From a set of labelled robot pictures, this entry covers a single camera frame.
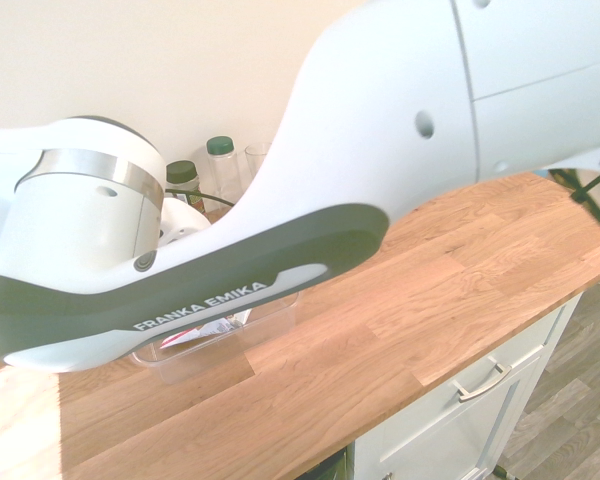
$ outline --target green bottle cap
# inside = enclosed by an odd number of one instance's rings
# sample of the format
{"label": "green bottle cap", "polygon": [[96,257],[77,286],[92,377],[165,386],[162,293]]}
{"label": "green bottle cap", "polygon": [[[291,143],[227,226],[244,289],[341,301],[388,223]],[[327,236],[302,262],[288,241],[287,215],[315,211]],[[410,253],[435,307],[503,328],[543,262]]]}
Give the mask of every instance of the green bottle cap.
{"label": "green bottle cap", "polygon": [[167,182],[174,185],[187,183],[198,176],[198,171],[193,162],[180,160],[167,165]]}
{"label": "green bottle cap", "polygon": [[233,152],[231,137],[213,137],[207,141],[207,152],[210,155],[226,155]]}

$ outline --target black cable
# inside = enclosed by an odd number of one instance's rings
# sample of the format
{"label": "black cable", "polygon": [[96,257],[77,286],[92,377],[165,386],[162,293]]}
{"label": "black cable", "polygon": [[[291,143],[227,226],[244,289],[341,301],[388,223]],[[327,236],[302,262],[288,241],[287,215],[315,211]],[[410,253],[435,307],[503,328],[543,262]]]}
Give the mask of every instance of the black cable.
{"label": "black cable", "polygon": [[176,190],[175,188],[167,188],[165,190],[167,193],[175,193],[182,195],[195,195],[196,197],[208,198],[209,200],[215,200],[216,202],[224,203],[225,205],[229,205],[230,207],[235,206],[235,203],[231,203],[227,200],[223,200],[222,198],[214,197],[213,195],[207,195],[206,193],[201,193],[197,190]]}

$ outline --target bottle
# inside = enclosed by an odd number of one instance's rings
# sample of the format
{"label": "bottle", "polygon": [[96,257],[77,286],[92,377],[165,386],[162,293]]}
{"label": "bottle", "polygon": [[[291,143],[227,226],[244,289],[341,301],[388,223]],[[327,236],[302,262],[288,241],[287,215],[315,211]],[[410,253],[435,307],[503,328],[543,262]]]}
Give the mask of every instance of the bottle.
{"label": "bottle", "polygon": [[233,140],[230,137],[213,137],[207,142],[207,153],[216,181],[215,195],[236,203],[243,192]]}
{"label": "bottle", "polygon": [[186,190],[191,192],[171,193],[170,195],[191,205],[200,213],[204,213],[204,202],[200,193],[200,177],[193,162],[181,160],[167,165],[167,189]]}

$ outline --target wooden countertop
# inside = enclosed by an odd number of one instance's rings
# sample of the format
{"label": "wooden countertop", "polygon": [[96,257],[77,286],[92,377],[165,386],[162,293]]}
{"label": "wooden countertop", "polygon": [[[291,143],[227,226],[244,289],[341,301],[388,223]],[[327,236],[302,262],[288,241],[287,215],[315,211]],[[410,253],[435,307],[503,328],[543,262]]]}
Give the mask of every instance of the wooden countertop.
{"label": "wooden countertop", "polygon": [[293,479],[598,280],[600,227],[559,186],[452,192],[305,292],[292,332],[199,377],[0,365],[0,478]]}

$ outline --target white cabinet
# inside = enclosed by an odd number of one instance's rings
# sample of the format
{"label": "white cabinet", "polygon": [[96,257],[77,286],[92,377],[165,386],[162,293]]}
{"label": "white cabinet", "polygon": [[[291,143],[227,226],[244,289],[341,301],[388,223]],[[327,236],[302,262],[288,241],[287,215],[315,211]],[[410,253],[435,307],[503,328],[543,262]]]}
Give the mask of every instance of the white cabinet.
{"label": "white cabinet", "polygon": [[495,467],[578,299],[357,439],[355,480],[485,478]]}

